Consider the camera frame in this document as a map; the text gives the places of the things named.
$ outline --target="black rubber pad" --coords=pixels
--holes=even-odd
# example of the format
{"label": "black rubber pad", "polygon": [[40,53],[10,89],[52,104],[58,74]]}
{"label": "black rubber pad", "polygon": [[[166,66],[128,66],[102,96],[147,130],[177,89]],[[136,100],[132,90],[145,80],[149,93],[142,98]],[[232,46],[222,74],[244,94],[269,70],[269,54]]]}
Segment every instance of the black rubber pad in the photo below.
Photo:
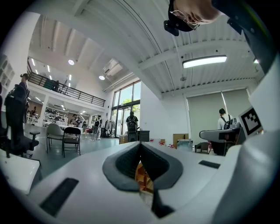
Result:
{"label": "black rubber pad", "polygon": [[215,168],[215,169],[218,169],[220,167],[220,164],[212,163],[212,162],[209,162],[209,161],[206,161],[206,160],[202,160],[198,164],[201,164],[203,166],[212,167],[212,168]]}
{"label": "black rubber pad", "polygon": [[66,178],[58,187],[42,202],[40,207],[52,216],[56,216],[66,199],[75,189],[78,180]]}

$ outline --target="roller blind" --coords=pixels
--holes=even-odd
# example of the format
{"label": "roller blind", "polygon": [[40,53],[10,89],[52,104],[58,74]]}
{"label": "roller blind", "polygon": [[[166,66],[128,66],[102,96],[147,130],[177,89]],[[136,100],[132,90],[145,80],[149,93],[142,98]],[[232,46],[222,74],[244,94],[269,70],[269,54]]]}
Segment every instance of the roller blind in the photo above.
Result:
{"label": "roller blind", "polygon": [[221,93],[188,98],[192,140],[194,144],[205,142],[199,137],[202,130],[216,130],[219,110],[225,108]]}
{"label": "roller blind", "polygon": [[227,112],[235,118],[251,106],[246,89],[223,92],[223,95]]}

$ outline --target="air conditioner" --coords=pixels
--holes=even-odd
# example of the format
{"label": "air conditioner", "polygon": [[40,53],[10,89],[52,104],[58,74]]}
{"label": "air conditioner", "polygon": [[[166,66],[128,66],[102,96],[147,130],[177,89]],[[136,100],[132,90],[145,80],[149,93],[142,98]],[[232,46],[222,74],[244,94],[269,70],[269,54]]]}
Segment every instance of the air conditioner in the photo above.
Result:
{"label": "air conditioner", "polygon": [[123,67],[114,59],[111,59],[103,68],[106,75],[116,75]]}

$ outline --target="railing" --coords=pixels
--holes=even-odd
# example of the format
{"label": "railing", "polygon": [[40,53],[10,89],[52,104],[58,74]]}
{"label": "railing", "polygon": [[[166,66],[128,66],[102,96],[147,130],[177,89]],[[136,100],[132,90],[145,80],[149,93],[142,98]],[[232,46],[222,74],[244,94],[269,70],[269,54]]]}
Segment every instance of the railing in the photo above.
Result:
{"label": "railing", "polygon": [[61,84],[59,82],[56,82],[54,80],[50,80],[44,76],[38,75],[34,72],[29,74],[29,82],[32,82],[34,84],[37,84],[39,86],[43,86],[44,88],[53,90],[55,92],[61,93],[66,96],[70,96],[88,103],[92,103],[94,105],[98,105],[101,107],[104,107],[104,103],[106,100],[100,99],[98,97],[89,95],[87,93],[84,93],[82,91],[79,91],[77,89],[68,87],[64,84]]}

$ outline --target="floor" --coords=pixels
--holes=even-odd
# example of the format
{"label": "floor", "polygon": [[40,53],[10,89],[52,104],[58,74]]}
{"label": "floor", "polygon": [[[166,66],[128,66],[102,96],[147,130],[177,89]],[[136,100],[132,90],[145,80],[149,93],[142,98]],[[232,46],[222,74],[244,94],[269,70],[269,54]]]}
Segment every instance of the floor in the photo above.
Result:
{"label": "floor", "polygon": [[[33,159],[38,159],[41,162],[41,173],[42,177],[45,178],[47,175],[51,174],[55,170],[59,169],[72,159],[78,157],[76,152],[65,152],[65,158],[61,155],[61,145],[62,141],[52,140],[52,147],[49,153],[46,152],[46,128],[37,127],[33,125],[26,124],[24,128],[24,134],[26,137],[32,138],[29,134],[31,131],[41,132],[37,135],[36,139],[39,141],[39,145],[35,147],[33,152]],[[81,153],[89,153],[105,148],[109,148],[119,144],[119,139],[109,139],[103,138],[98,141],[90,141],[92,135],[81,134],[80,139],[80,151]]]}

